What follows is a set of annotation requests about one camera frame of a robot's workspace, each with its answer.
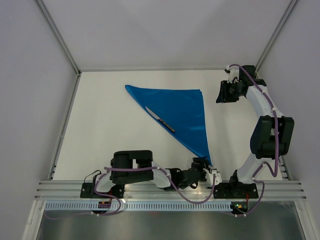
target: table surface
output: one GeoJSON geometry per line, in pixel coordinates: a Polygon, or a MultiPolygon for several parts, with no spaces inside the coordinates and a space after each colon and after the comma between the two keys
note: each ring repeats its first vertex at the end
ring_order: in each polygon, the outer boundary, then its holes
{"type": "MultiPolygon", "coordinates": [[[[83,180],[110,165],[113,154],[151,150],[164,168],[190,168],[195,155],[152,119],[125,85],[153,89],[200,89],[212,164],[228,180],[250,153],[257,116],[244,97],[217,104],[223,70],[83,72],[57,161],[54,180],[83,180]]],[[[264,169],[260,180],[273,178],[264,169]]]]}

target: knife blade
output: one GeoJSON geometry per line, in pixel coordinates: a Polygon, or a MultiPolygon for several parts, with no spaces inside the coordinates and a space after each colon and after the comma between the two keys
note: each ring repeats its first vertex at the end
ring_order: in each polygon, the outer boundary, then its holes
{"type": "Polygon", "coordinates": [[[152,117],[154,117],[156,120],[158,120],[161,124],[163,124],[172,133],[176,132],[176,130],[174,130],[168,123],[166,123],[163,119],[161,119],[158,115],[156,115],[153,111],[151,111],[147,106],[145,106],[145,109],[148,111],[148,113],[151,114],[152,117]]]}

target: blue cloth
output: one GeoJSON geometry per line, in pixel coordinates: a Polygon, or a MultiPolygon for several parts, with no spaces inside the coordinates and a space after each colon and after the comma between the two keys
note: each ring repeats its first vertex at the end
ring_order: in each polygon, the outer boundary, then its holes
{"type": "Polygon", "coordinates": [[[172,133],[163,124],[156,121],[168,133],[198,157],[207,157],[211,163],[204,99],[199,89],[149,89],[131,85],[125,85],[125,89],[148,114],[146,107],[175,130],[175,133],[172,133]]]}

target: white wall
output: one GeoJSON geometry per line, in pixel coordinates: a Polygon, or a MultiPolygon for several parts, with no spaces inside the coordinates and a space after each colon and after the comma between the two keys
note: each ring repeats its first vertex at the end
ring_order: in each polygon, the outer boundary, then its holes
{"type": "Polygon", "coordinates": [[[75,74],[32,0],[0,2],[0,239],[21,239],[75,74]]]}
{"type": "Polygon", "coordinates": [[[286,163],[302,180],[320,226],[320,1],[299,1],[260,70],[277,107],[295,121],[286,163]]]}
{"type": "Polygon", "coordinates": [[[44,0],[82,71],[255,64],[289,0],[44,0]]]}

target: white panel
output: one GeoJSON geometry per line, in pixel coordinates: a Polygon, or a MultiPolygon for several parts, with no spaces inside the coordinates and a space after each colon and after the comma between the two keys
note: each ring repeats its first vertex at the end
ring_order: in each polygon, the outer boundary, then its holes
{"type": "Polygon", "coordinates": [[[300,1],[262,65],[277,107],[295,121],[285,162],[304,190],[320,226],[320,1],[300,1]]]}
{"type": "Polygon", "coordinates": [[[0,32],[0,239],[19,240],[75,73],[32,0],[2,0],[0,32]]]}
{"type": "Polygon", "coordinates": [[[289,0],[45,0],[81,70],[255,64],[289,0]]]}
{"type": "MultiPolygon", "coordinates": [[[[114,152],[151,150],[164,168],[188,169],[195,155],[155,122],[125,84],[155,89],[200,89],[212,163],[229,180],[250,153],[256,114],[244,97],[217,104],[223,70],[84,72],[73,103],[55,180],[83,180],[110,165],[114,152]]],[[[272,180],[269,170],[259,176],[272,180]]]]}

